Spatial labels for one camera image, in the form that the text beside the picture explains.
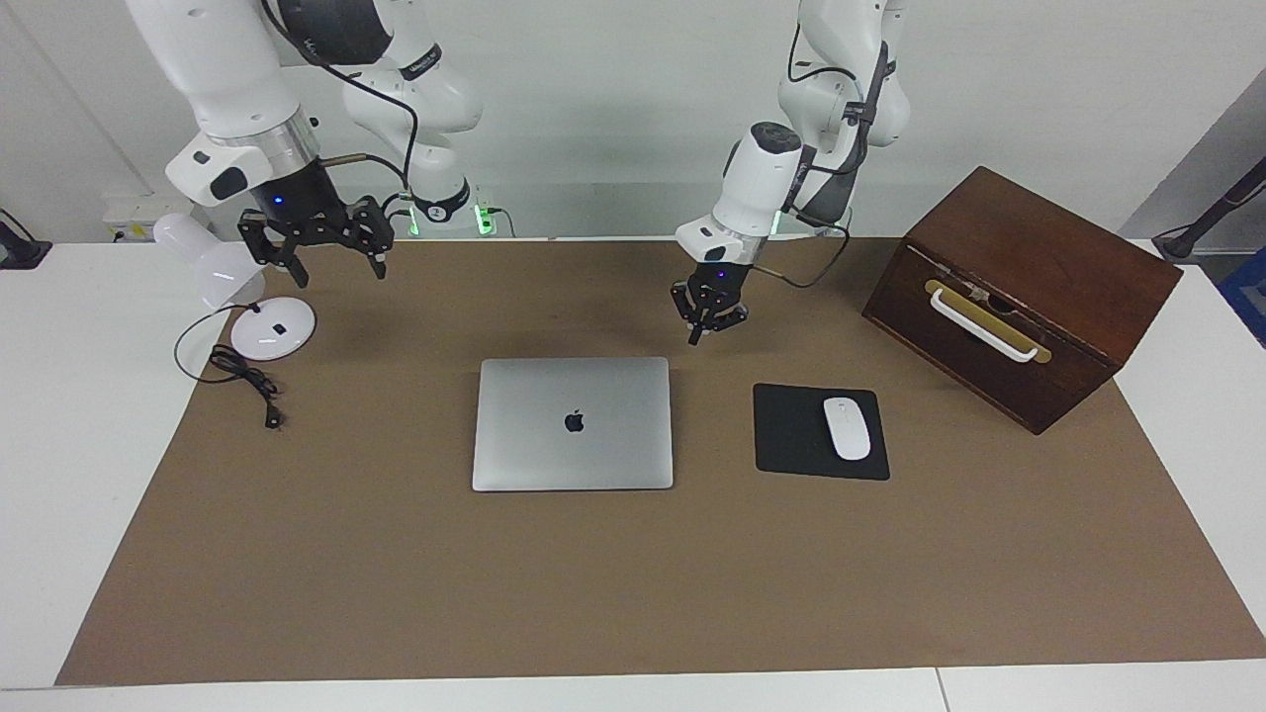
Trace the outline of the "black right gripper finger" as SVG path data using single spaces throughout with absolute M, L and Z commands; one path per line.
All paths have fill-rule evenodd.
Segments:
M 260 237 L 260 264 L 271 265 L 286 271 L 298 288 L 304 289 L 311 283 L 303 260 L 298 256 L 298 239 L 286 237 L 280 245 L 261 234 Z
M 375 198 L 361 198 L 354 203 L 357 250 L 366 256 L 377 280 L 386 279 L 386 255 L 392 250 L 395 232 Z

